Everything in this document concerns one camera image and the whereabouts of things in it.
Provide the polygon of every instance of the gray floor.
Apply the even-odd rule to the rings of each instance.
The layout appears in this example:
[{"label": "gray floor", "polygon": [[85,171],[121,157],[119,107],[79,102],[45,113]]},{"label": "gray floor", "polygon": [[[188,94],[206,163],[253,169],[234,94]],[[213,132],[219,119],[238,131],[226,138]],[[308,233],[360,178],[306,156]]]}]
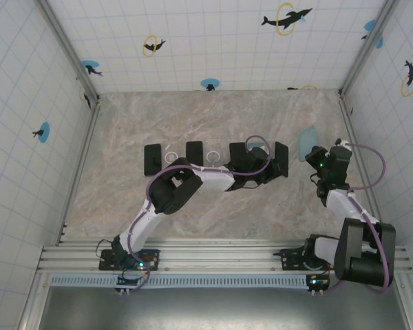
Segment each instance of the gray floor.
[{"label": "gray floor", "polygon": [[323,297],[294,289],[51,289],[45,330],[404,330],[394,286],[346,283]]},{"label": "gray floor", "polygon": [[[221,153],[223,164],[229,160],[229,143],[252,134],[289,146],[289,178],[256,190],[199,192],[152,236],[289,240],[311,233],[339,235],[342,219],[323,207],[309,180],[314,170],[297,159],[298,136],[312,124],[328,149],[337,138],[348,138],[336,91],[118,93],[103,96],[101,104],[66,235],[114,237],[127,228],[145,198],[144,145],[161,143],[163,154],[184,156],[187,141],[201,140],[205,153]],[[362,186],[353,159],[348,175],[351,185]],[[358,198],[366,201],[362,192]]]}]

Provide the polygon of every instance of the grid tile wall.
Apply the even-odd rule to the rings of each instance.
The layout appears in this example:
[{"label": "grid tile wall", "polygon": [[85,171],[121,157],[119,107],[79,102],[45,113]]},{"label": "grid tile wall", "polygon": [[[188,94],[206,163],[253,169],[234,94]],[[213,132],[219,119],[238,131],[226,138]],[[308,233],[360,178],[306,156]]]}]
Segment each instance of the grid tile wall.
[{"label": "grid tile wall", "polygon": [[[91,79],[100,93],[203,90],[205,78],[228,90],[340,88],[368,34],[364,25],[384,2],[50,0],[80,58],[99,63],[103,76]],[[279,19],[312,10],[280,36],[275,26],[261,26],[280,5]],[[151,35],[165,43],[146,57]]]},{"label": "grid tile wall", "polygon": [[[360,142],[382,152],[387,171],[376,189],[384,221],[396,228],[399,243],[413,258],[413,0],[402,1],[384,32],[386,42],[376,49],[360,73],[350,95],[352,120]],[[366,154],[371,180],[380,173],[380,161]]]},{"label": "grid tile wall", "polygon": [[[14,329],[52,244],[90,110],[33,0],[0,1],[0,329]],[[45,144],[33,138],[49,122]]]}]

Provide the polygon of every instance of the white ring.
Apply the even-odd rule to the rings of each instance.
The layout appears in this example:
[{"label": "white ring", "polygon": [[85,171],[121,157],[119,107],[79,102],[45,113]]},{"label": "white ring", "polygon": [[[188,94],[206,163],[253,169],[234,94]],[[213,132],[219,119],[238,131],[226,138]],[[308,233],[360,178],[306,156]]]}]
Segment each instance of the white ring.
[{"label": "white ring", "polygon": [[[212,162],[211,160],[209,160],[209,156],[210,154],[215,153],[218,156],[218,160],[216,160],[215,162]],[[209,153],[206,154],[206,160],[212,164],[214,163],[218,163],[220,161],[220,154],[216,151],[216,150],[211,150]]]},{"label": "white ring", "polygon": [[171,164],[171,163],[172,163],[172,162],[169,162],[169,161],[168,161],[168,159],[167,159],[167,156],[168,156],[168,155],[175,155],[175,156],[176,156],[176,159],[179,158],[178,154],[175,153],[175,152],[173,152],[173,151],[170,151],[169,153],[166,153],[164,159],[165,159],[165,161],[166,161],[168,164]]}]

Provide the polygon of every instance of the yellow ring sticker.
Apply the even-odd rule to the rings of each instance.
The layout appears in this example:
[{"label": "yellow ring sticker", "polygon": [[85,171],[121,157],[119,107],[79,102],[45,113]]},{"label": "yellow ring sticker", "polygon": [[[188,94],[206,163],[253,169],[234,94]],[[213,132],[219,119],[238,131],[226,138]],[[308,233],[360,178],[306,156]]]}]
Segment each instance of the yellow ring sticker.
[{"label": "yellow ring sticker", "polygon": [[275,26],[277,27],[277,33],[280,35],[280,36],[288,36],[289,34],[291,34],[292,32],[294,32],[294,29],[295,29],[295,23],[292,25],[292,29],[290,29],[290,31],[288,32],[288,33],[282,33],[280,30],[279,30],[279,28],[278,28],[278,15],[279,15],[279,13],[280,13],[280,10],[282,10],[282,8],[284,7],[284,6],[289,6],[291,9],[294,9],[294,6],[291,4],[291,3],[289,3],[289,2],[285,2],[285,3],[282,3],[281,5],[280,5],[280,7],[278,7],[278,11],[277,11],[277,20],[275,21]]},{"label": "yellow ring sticker", "polygon": [[[150,40],[151,38],[154,38],[154,48],[153,48],[153,52],[151,54],[148,54],[145,52],[146,48],[145,48],[145,44],[147,43],[148,40]],[[155,36],[154,34],[152,34],[151,36],[148,36],[147,39],[145,39],[144,41],[144,45],[142,46],[142,53],[144,54],[144,56],[146,57],[152,57],[154,55],[154,53],[156,52],[156,47],[158,46],[158,37]]]},{"label": "yellow ring sticker", "polygon": [[83,86],[80,86],[80,89],[79,89],[79,91],[78,91],[78,95],[79,95],[79,97],[80,97],[81,102],[84,102],[85,99],[84,99]]},{"label": "yellow ring sticker", "polygon": [[402,85],[401,85],[401,95],[402,95],[404,98],[408,98],[409,96],[411,96],[411,95],[413,94],[413,90],[412,90],[410,93],[408,93],[408,94],[405,94],[405,93],[404,93],[404,86],[405,86],[405,83],[407,82],[407,80],[408,80],[408,76],[405,77],[404,80],[402,80]]}]

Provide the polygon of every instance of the gray marble surface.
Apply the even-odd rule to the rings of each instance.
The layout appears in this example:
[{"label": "gray marble surface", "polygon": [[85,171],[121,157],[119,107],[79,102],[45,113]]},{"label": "gray marble surface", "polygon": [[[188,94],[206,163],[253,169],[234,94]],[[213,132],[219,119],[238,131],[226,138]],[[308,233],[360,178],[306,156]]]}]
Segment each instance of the gray marble surface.
[{"label": "gray marble surface", "polygon": [[[289,146],[289,177],[255,190],[200,191],[161,222],[152,236],[339,235],[342,220],[316,197],[309,180],[314,170],[299,162],[297,150],[300,132],[312,124],[327,149],[337,138],[347,139],[336,91],[114,93],[104,95],[101,104],[66,235],[114,237],[127,228],[145,198],[144,145],[161,143],[163,155],[173,151],[184,156],[187,141],[201,140],[205,153],[213,149],[221,153],[223,164],[229,160],[228,143],[243,142],[252,134]],[[348,182],[362,186],[353,158]],[[366,202],[363,193],[357,197]]]}]

